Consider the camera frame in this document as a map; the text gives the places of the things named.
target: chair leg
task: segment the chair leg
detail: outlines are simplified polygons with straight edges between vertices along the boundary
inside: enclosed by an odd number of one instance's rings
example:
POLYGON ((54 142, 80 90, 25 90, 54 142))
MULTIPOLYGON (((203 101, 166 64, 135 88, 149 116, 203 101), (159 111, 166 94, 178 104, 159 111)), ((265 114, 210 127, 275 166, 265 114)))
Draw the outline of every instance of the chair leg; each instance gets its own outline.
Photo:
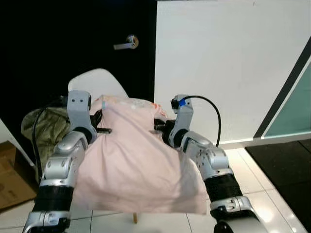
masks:
POLYGON ((133 213, 133 221, 135 224, 138 222, 137 213, 133 213))

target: door handle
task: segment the door handle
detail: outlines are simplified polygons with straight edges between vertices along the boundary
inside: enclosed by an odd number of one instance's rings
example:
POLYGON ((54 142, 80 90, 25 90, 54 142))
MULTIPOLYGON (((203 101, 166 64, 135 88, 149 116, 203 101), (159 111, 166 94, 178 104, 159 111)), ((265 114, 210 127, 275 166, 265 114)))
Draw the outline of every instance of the door handle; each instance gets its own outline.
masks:
POLYGON ((131 49, 134 50, 138 47, 138 38, 135 35, 129 35, 126 38, 126 42, 125 44, 118 44, 118 45, 113 45, 113 49, 114 50, 125 50, 125 49, 131 49))

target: black floor mat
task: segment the black floor mat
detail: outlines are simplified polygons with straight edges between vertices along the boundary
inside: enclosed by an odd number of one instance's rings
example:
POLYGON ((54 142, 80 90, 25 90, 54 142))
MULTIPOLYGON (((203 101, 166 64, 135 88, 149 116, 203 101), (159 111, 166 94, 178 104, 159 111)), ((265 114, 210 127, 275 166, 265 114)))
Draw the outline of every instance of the black floor mat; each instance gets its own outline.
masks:
POLYGON ((311 233, 311 140, 246 150, 311 233))

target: blue tape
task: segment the blue tape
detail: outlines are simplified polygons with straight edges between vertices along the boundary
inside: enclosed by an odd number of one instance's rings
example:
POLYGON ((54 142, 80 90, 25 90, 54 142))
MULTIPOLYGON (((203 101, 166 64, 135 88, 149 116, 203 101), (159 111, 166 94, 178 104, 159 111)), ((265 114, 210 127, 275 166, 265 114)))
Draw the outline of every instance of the blue tape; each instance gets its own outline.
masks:
POLYGON ((184 99, 181 99, 179 101, 179 106, 184 106, 184 105, 186 105, 186 101, 184 99))

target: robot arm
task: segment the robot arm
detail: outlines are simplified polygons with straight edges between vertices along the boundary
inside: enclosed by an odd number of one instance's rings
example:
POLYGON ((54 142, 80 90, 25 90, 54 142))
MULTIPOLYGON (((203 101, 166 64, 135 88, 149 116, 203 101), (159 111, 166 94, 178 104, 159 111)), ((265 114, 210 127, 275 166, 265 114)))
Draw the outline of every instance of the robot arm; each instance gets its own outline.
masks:
POLYGON ((70 225, 70 205, 78 168, 97 133, 89 116, 90 95, 70 91, 67 112, 70 130, 54 148, 42 176, 35 206, 23 233, 62 233, 70 225))
POLYGON ((193 108, 191 100, 184 97, 177 95, 172 100, 176 120, 155 120, 155 130, 163 131, 163 141, 183 151, 198 166, 210 197, 210 213, 217 220, 214 232, 266 233, 249 199, 242 195, 224 150, 190 131, 193 108))

